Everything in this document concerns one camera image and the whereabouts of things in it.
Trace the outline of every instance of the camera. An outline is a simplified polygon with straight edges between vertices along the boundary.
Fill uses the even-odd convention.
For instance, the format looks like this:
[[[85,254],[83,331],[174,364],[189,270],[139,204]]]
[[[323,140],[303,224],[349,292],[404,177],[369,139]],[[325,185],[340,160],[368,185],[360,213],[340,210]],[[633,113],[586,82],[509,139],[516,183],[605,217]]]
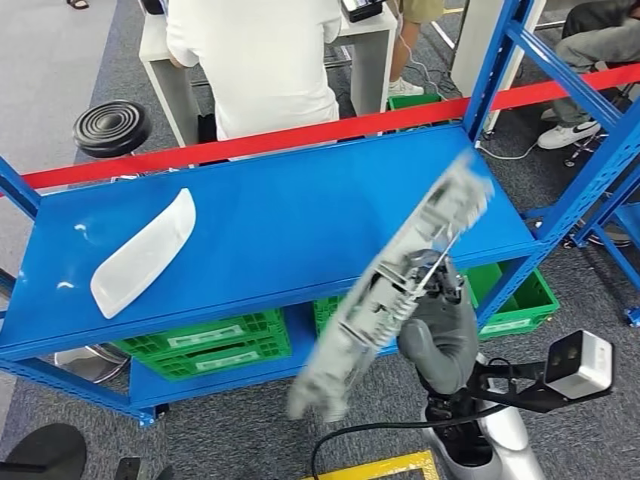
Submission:
[[[602,392],[613,382],[613,357],[611,343],[578,330],[549,347],[544,383],[571,400]]]

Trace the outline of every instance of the white curved plastic piece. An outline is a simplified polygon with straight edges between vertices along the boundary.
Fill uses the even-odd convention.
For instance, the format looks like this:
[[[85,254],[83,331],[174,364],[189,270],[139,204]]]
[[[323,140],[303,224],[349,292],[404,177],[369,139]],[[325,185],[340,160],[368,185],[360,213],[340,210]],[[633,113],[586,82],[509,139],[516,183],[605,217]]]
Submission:
[[[193,198],[183,188],[168,207],[96,269],[91,293],[103,315],[113,318],[167,268],[195,225]]]

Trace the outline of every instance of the green plastic crate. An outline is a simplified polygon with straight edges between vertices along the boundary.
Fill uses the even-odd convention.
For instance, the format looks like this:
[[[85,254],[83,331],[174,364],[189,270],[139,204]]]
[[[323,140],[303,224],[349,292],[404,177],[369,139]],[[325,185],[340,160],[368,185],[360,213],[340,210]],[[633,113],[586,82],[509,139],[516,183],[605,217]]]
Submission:
[[[472,268],[463,273],[467,279],[474,307],[495,285],[508,263],[493,263]],[[481,340],[529,333],[535,330],[560,305],[543,276],[536,269],[492,316],[478,336]]]
[[[338,308],[338,304],[343,298],[344,298],[344,295],[322,298],[313,302],[313,317],[315,319],[315,332],[318,335],[320,335],[325,329],[327,322]]]
[[[286,332],[208,349],[192,347],[179,354],[146,357],[141,363],[168,380],[177,381],[291,355]]]
[[[401,108],[410,108],[410,107],[417,107],[418,105],[426,105],[428,103],[436,103],[439,102],[442,99],[439,95],[435,93],[425,93],[423,95],[402,95],[398,97],[389,97],[389,110],[400,110]],[[435,122],[435,123],[427,123],[423,126],[433,126],[433,125],[445,125],[448,124],[448,120],[444,120],[442,122]],[[402,128],[398,131],[406,131],[406,130],[413,130],[415,128],[420,128],[420,126],[416,127],[409,127],[409,128]]]
[[[204,350],[258,337],[286,334],[281,309],[215,320],[166,332],[113,342],[137,360],[157,355],[181,353],[183,349]]]

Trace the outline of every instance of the sneaker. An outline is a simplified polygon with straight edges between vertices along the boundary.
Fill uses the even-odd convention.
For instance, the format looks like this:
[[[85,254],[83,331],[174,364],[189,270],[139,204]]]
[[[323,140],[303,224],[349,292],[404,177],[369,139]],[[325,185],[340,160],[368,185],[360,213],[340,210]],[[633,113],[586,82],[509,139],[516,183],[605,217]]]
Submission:
[[[547,108],[546,110],[542,112],[542,115],[540,115],[540,120],[543,122],[557,122],[558,115],[555,115],[555,112],[553,111],[552,108]]]
[[[545,150],[555,150],[571,145],[583,138],[590,137],[600,130],[600,124],[590,121],[584,122],[575,127],[562,127],[546,131],[538,137],[538,146]]]
[[[407,95],[422,95],[424,89],[413,83],[409,83],[402,77],[398,78],[395,82],[389,82],[389,96],[399,97]]]

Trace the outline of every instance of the jeans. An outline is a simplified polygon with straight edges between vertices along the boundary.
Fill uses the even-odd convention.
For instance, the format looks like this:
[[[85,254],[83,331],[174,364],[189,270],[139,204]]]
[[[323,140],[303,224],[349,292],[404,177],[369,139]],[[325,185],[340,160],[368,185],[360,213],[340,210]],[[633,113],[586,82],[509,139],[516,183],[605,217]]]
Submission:
[[[590,2],[571,9],[555,53],[577,73],[591,70],[596,62],[640,61],[640,20],[629,17],[633,0]],[[591,116],[571,98],[553,102],[563,127],[587,122]]]

